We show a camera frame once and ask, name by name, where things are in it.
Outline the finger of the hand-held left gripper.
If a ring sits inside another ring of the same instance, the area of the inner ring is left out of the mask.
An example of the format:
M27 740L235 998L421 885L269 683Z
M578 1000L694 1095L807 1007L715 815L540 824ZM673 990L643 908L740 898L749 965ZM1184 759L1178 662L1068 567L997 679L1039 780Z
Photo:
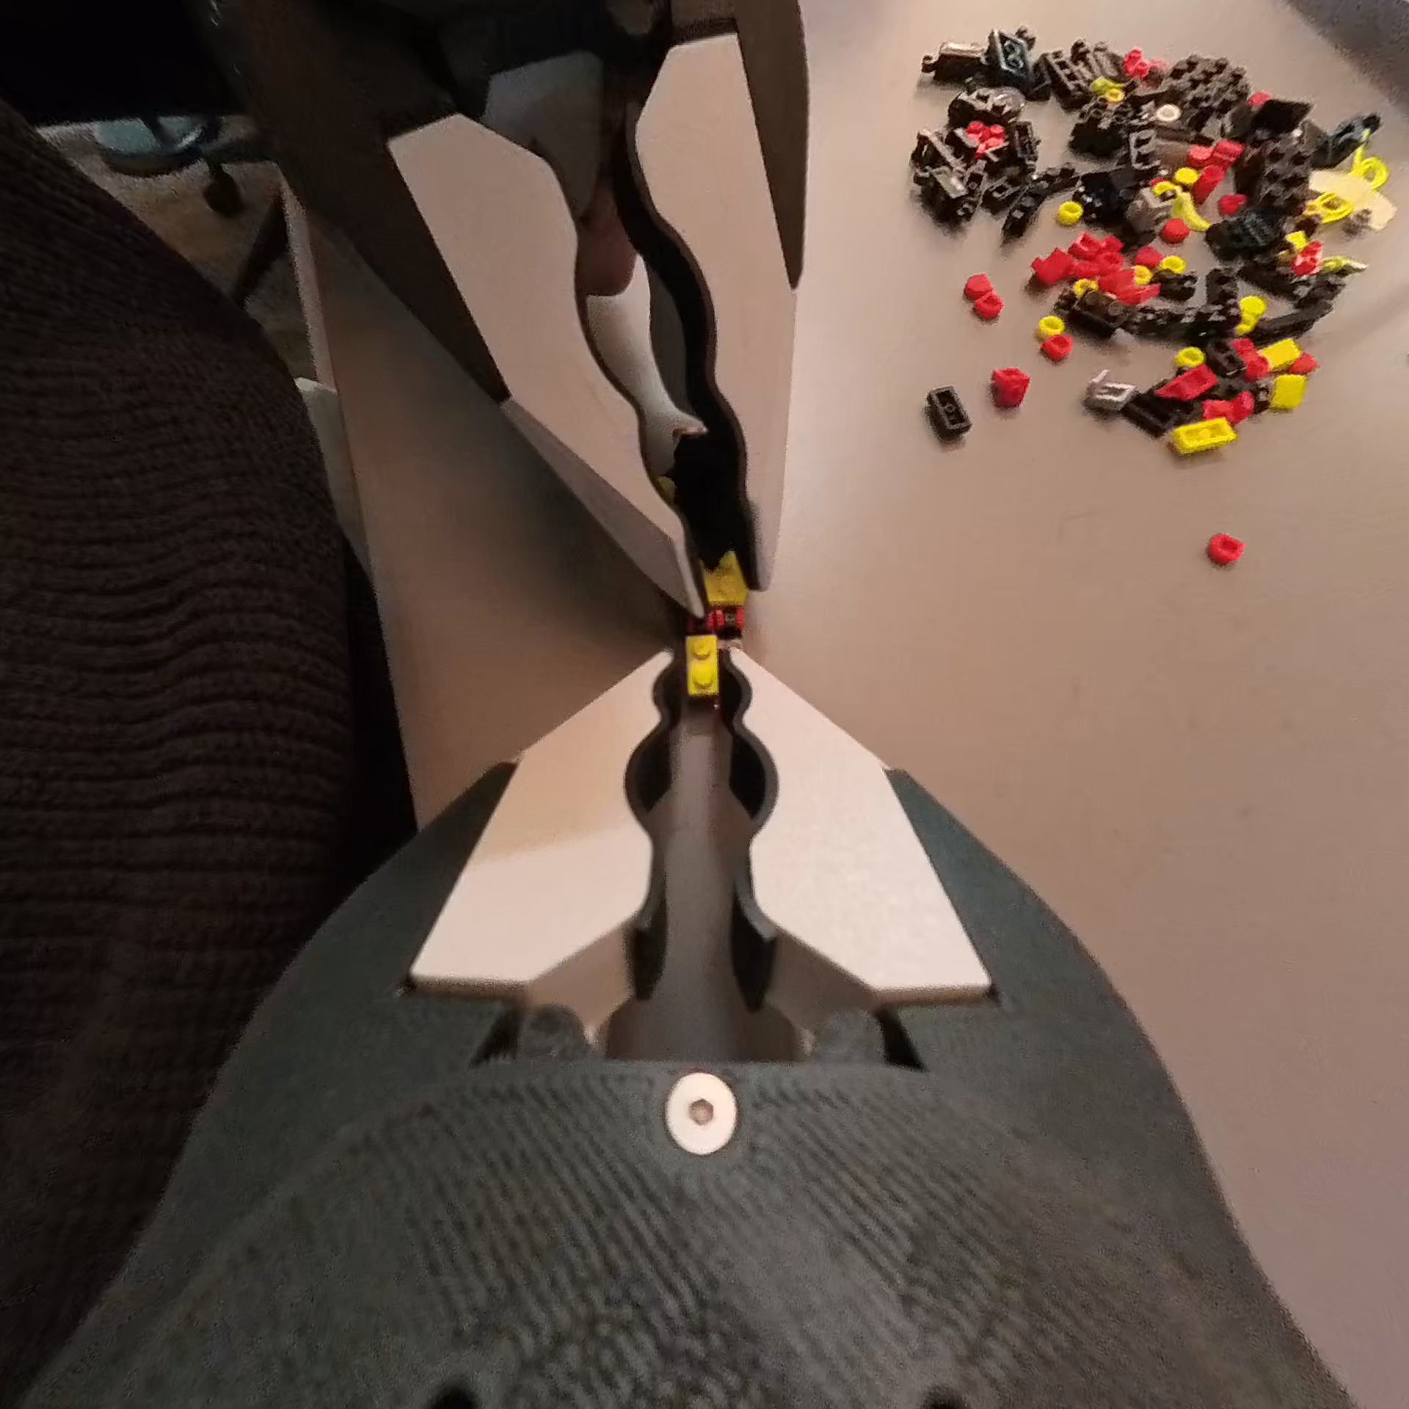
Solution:
M639 408L587 336L578 229L555 170L465 115L389 151L503 380L503 416L631 563L700 614L694 555L648 475Z
M665 388L706 429L700 553L768 590L782 532L797 290L738 39L669 48L624 130L624 218L679 332L654 313Z

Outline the pile of loose lego pieces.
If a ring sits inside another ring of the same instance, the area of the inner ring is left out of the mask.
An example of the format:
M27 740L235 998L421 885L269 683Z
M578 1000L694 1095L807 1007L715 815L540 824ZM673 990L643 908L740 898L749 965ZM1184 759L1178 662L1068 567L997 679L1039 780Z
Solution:
M1039 218L1062 233L1026 275L1051 298L1033 328L1045 363L1083 342L1171 351L1123 414L1089 416L1203 456L1302 405L1318 370L1304 342L1367 273L1348 245L1396 218L1379 113L1325 126L1232 58L1041 50L1028 27L942 42L921 79L948 90L910 155L934 225L959 235L988 212L1005 254Z

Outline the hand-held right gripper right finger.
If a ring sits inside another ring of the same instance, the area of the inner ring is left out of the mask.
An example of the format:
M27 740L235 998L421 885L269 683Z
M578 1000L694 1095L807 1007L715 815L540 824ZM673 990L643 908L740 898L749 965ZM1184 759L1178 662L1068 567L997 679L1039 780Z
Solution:
M992 996L887 765L742 651L721 681L728 786L749 818L730 900L746 1005L881 1013Z

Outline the black office chair base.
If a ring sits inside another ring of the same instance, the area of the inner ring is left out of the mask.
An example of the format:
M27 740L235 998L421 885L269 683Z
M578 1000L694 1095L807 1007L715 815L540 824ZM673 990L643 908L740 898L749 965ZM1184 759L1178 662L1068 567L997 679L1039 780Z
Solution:
M202 199L223 218L244 210L229 172L238 142L216 115L139 115L90 124L103 164L116 176L158 180L183 170L202 174Z

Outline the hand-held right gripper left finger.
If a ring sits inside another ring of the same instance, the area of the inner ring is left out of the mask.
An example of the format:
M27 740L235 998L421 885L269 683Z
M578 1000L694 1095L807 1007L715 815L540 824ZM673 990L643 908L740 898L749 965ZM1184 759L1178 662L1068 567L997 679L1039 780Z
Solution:
M652 841L627 765L662 723L660 651L519 755L410 967L420 992L511 1007L624 1007Z

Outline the black yellow red lego model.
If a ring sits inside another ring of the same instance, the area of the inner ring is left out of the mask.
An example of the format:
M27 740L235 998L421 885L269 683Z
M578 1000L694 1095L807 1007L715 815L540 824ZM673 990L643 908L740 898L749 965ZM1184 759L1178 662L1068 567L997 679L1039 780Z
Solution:
M690 633L738 643L747 626L753 540L725 452L706 431L679 433L658 487L683 523L704 588L704 612L690 620Z

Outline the person's black sweater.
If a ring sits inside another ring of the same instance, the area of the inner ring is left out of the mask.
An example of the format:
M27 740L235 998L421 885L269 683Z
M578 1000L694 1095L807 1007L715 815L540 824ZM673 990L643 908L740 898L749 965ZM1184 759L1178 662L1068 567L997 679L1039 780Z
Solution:
M378 647L261 328L4 105L2 1390L370 870Z

